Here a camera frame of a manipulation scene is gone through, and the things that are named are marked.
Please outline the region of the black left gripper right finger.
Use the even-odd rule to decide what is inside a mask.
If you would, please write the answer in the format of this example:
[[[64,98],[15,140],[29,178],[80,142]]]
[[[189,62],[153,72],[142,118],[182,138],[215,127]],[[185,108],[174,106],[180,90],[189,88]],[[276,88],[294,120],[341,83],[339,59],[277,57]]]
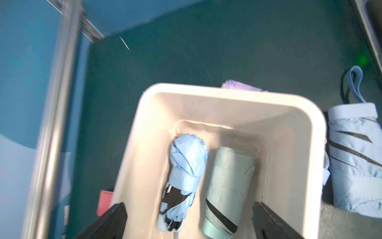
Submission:
[[[263,202],[254,203],[252,222],[257,239],[304,239]]]

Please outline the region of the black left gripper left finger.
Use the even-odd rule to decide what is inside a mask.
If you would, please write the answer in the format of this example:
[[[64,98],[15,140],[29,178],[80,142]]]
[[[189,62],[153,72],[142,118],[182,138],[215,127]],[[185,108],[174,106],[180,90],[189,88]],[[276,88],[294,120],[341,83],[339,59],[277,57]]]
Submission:
[[[127,219],[125,204],[114,204],[79,234],[77,239],[122,239]]]

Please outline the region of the pale green umbrella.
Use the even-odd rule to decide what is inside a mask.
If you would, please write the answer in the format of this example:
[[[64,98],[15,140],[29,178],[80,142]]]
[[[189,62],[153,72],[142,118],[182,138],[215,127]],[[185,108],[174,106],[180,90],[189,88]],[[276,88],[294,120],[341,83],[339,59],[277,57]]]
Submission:
[[[203,233],[211,239],[232,239],[248,195],[255,159],[241,150],[219,147],[206,196]]]

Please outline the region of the sky blue umbrella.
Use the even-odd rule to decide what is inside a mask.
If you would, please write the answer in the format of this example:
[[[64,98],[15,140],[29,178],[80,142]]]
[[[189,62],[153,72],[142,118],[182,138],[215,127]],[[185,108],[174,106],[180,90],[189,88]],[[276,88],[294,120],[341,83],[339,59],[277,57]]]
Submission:
[[[209,150],[194,134],[180,134],[170,147],[171,170],[163,189],[157,229],[163,232],[182,231],[192,206],[201,177],[207,167]]]

